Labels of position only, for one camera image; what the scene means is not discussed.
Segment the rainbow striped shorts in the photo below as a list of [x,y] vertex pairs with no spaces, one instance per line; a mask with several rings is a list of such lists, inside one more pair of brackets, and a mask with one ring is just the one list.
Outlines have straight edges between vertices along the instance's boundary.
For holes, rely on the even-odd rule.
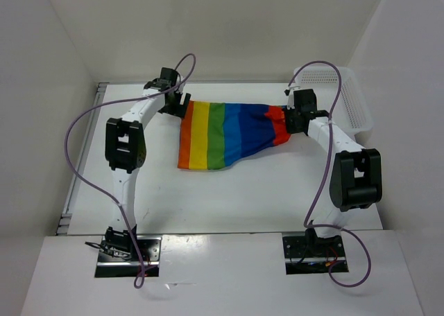
[[290,137],[282,107],[192,101],[180,125],[178,168],[219,170]]

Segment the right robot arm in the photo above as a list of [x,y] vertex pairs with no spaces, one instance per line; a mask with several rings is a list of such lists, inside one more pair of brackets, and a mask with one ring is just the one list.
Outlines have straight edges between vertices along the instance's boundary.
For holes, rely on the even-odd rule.
[[327,163],[316,205],[323,189],[328,187],[331,205],[321,215],[311,219],[310,208],[304,226],[305,250],[312,256],[321,255],[335,243],[357,209],[367,209],[382,198],[381,155],[352,140],[336,125],[326,110],[319,110],[312,89],[286,89],[287,106],[283,109],[286,128],[292,134],[305,133],[327,153]]

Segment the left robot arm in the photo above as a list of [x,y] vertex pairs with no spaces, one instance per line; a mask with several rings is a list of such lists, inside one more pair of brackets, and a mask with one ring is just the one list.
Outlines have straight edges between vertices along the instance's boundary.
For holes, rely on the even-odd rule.
[[135,187],[139,169],[146,160],[144,130],[157,113],[183,118],[191,98],[183,93],[175,69],[163,67],[160,76],[144,85],[142,99],[105,126],[105,159],[112,171],[117,213],[105,232],[104,250],[128,261],[137,258]]

